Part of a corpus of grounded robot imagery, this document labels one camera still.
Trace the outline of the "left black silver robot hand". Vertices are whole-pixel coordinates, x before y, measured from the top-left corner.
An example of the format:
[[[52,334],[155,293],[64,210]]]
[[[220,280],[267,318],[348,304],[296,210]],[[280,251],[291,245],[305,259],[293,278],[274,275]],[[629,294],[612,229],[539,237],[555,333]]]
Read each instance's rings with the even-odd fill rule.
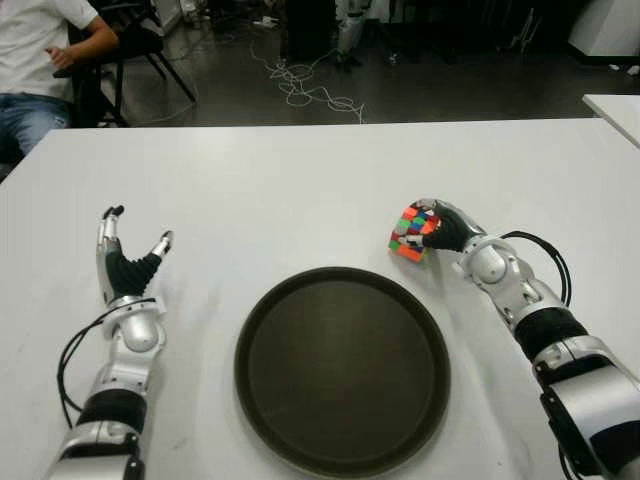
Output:
[[[106,305],[124,297],[141,297],[174,242],[174,232],[166,231],[146,255],[129,259],[117,233],[117,224],[124,211],[122,205],[109,207],[98,225],[96,266]]]

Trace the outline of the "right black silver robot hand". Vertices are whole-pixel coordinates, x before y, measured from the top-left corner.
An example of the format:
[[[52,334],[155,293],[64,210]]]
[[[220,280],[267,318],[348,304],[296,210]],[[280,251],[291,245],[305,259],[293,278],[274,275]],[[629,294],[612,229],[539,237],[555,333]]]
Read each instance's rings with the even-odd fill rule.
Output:
[[[400,236],[398,242],[401,245],[462,252],[471,239],[488,235],[469,215],[446,201],[419,199],[412,207],[432,211],[439,219],[439,224],[431,233]]]

